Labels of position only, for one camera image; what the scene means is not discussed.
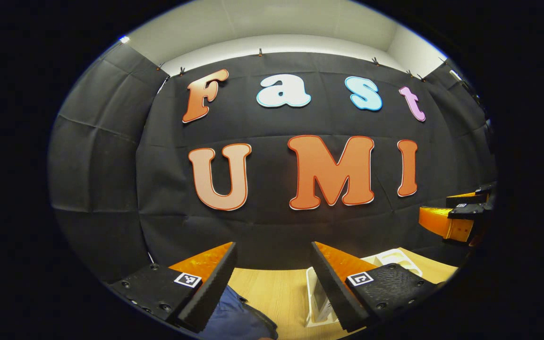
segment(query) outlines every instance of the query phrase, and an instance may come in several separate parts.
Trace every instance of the white plastic container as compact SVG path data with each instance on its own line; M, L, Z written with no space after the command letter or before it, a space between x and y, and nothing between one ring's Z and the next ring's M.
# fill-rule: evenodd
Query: white plastic container
M382 252L379 254L375 254L372 256L367 256L362 258L362 260L365 260L369 263L372 263L377 266L386 265L389 263L397 263L404 267L404 269L408 269L414 274L417 274L419 276L422 276L423 273L421 272L421 269L417 267L417 265L402 252L402 250L399 249L390 249L386 252ZM318 277L316 276L316 273L312 267L309 267L306 270L306 282L308 284L308 317L306 318L306 327L316 327L320 325L327 325L329 323L336 323L339 321L337 318L337 315L335 315L335 312L331 312L329 316L326 318L325 321L322 321L320 323L315 323L314 320L315 314L317 313L316 310L312 310L313 302L312 302L312 294L314 291L314 287L316 284L316 281L318 280Z

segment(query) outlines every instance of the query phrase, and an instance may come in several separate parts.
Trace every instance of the letter m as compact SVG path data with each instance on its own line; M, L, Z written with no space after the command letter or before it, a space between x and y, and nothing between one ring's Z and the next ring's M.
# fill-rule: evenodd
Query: letter m
M295 198L289 202L291 208L305 210L320 206L320 198L315 195L315 181L330 206L335 205L346 182L348 191L341 199L343 204L372 202L375 197L371 191L371 151L375 146L372 139L364 136L350 138L339 162L335 162L318 136L296 136L289 140L288 145L295 151L298 162L298 189Z

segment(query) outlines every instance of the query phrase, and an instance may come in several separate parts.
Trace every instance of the light blue letter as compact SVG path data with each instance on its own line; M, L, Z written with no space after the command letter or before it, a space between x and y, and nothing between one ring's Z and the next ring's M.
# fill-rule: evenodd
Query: light blue letter
M346 87L354 93L350 95L352 103L361 110L377 111L382 108L382 98L377 94L377 85L369 79L347 77Z

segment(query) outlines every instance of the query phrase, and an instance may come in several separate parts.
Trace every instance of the table surface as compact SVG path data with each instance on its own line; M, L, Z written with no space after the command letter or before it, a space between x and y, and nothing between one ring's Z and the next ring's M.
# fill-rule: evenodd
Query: table surface
M445 281L457 269L406 249L398 249L421 269L422 277L429 282ZM278 325L279 340L336 340L351 334L341 329L339 323L305 327L308 317L306 269L260 271L235 268L228 284L247 299L251 307Z

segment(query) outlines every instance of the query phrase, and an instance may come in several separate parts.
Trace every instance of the orange letter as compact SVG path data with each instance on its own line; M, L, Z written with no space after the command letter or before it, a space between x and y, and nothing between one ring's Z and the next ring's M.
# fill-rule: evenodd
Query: orange letter
M289 149L297 154L297 195L289 202L295 210L315 209L320 198L315 195L318 182L324 199L335 205L349 179L343 204L352 206L373 201L371 191L371 150L375 144L368 137L348 139L339 162L335 163L329 149L318 136L297 136L289 140Z
M402 153L402 183L398 188L398 196L404 197L417 191L417 183L415 183L417 143L412 140L401 140L398 142L398 149Z
M220 69L220 71L204 76L188 85L188 90L190 90L188 109L182 118L182 122L188 123L203 118L209 112L209 106L205 106L205 97L212 102L218 95L218 82L216 80L224 81L228 79L228 75L228 71Z
M247 155L251 153L249 144L230 144L222 149L222 155L229 161L231 189L228 195L220 195L213 188L211 160L215 157L213 149L195 149L188 153L195 177L196 195L213 209L231 211L242 207L247 200Z

